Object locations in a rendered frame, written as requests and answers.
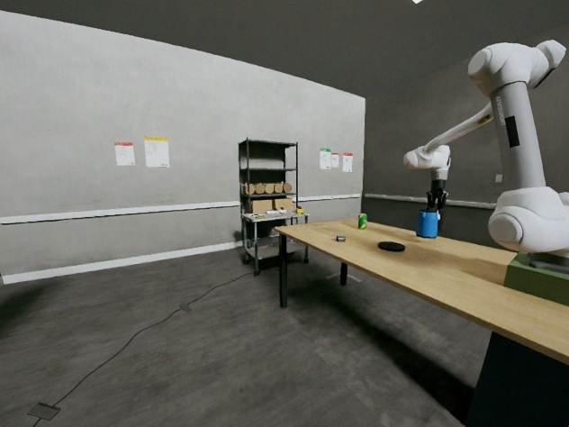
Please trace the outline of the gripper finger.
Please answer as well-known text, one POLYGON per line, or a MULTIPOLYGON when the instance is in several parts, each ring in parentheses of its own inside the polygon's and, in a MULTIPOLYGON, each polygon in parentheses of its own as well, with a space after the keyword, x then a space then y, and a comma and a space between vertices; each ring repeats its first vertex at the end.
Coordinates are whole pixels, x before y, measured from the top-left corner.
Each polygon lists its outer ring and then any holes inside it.
POLYGON ((436 202, 436 196, 435 196, 435 191, 432 192, 432 199, 431 199, 431 192, 427 192, 427 196, 428 196, 428 207, 431 207, 431 209, 435 208, 435 202, 436 202), (433 206, 432 206, 433 205, 433 206))
POLYGON ((440 212, 442 208, 445 208, 445 204, 446 204, 446 200, 447 200, 447 196, 448 193, 444 192, 443 193, 443 198, 442 196, 439 196, 439 191, 437 191, 437 199, 438 199, 438 218, 440 217, 440 212), (441 202, 441 198, 442 198, 442 202, 441 202))

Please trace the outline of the black round disc with center stud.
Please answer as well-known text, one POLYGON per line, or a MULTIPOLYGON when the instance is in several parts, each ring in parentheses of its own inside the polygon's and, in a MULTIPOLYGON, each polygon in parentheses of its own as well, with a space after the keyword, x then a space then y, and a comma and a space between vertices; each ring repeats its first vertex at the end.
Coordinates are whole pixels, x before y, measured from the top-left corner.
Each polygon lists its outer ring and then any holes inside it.
POLYGON ((404 251, 405 250, 405 246, 398 243, 398 242, 393 242, 392 241, 381 241, 378 243, 378 247, 380 249, 383 250, 389 250, 389 251, 404 251), (389 243, 388 243, 389 242, 389 243), (382 246, 382 247, 381 247, 382 246))

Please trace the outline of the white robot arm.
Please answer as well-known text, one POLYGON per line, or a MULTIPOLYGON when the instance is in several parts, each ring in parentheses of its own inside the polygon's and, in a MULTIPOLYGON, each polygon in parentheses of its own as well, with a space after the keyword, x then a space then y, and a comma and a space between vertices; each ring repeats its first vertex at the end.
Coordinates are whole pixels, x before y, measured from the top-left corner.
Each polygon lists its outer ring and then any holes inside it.
POLYGON ((406 153, 403 164, 432 169, 430 179, 447 179, 450 150, 444 144, 494 118, 506 192, 498 198, 488 231, 501 246, 527 252, 530 267, 569 275, 569 193, 546 187, 528 99, 528 93, 555 70, 565 50, 556 41, 545 41, 536 48, 498 43, 477 52, 468 76, 491 102, 426 146, 406 153))

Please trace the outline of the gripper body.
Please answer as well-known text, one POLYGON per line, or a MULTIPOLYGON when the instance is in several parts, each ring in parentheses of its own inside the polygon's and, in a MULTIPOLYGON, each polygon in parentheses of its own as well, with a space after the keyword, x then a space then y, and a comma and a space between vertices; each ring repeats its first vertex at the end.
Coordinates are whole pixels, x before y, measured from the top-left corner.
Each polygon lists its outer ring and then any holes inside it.
POLYGON ((433 191, 435 191, 435 196, 437 196, 437 191, 439 191, 439 196, 442 196, 445 192, 445 183, 446 180, 431 180, 431 194, 433 191))

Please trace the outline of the green and yellow drink can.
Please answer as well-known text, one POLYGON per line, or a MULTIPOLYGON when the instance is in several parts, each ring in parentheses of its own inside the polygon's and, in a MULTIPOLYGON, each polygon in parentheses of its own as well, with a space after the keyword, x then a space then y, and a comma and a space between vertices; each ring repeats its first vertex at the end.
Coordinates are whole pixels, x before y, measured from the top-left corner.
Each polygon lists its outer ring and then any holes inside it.
POLYGON ((358 228, 361 230, 366 229, 366 221, 367 221, 367 216, 364 213, 361 213, 358 216, 358 228))

